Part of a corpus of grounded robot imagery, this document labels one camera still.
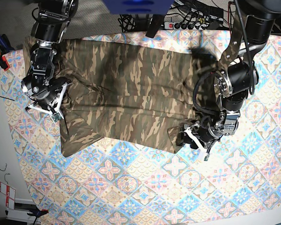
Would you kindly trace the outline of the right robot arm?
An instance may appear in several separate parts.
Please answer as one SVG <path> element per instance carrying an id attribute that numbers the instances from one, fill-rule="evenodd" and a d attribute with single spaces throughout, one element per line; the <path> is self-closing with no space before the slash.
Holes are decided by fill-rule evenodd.
<path id="1" fill-rule="evenodd" d="M 77 0 L 41 0 L 31 36 L 36 43 L 30 51 L 30 68 L 21 80 L 23 93 L 32 101 L 25 110 L 37 110 L 50 116 L 54 123 L 64 118 L 61 103 L 71 82 L 57 78 L 53 59 L 71 19 L 78 9 Z"/>

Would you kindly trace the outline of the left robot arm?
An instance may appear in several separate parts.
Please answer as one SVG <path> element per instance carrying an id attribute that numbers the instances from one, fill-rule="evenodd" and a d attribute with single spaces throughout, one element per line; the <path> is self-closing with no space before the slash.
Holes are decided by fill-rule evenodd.
<path id="1" fill-rule="evenodd" d="M 218 62 L 218 69 L 207 72 L 197 81 L 193 92 L 195 109 L 204 116 L 180 128 L 176 145 L 190 144 L 200 149 L 204 160 L 216 141 L 234 135 L 241 116 L 240 109 L 248 95 L 255 92 L 259 75 L 253 60 L 266 45 L 275 20 L 281 15 L 281 0 L 235 0 L 235 15 L 230 42 Z M 198 104 L 199 87 L 209 77 L 219 89 L 218 110 Z"/>

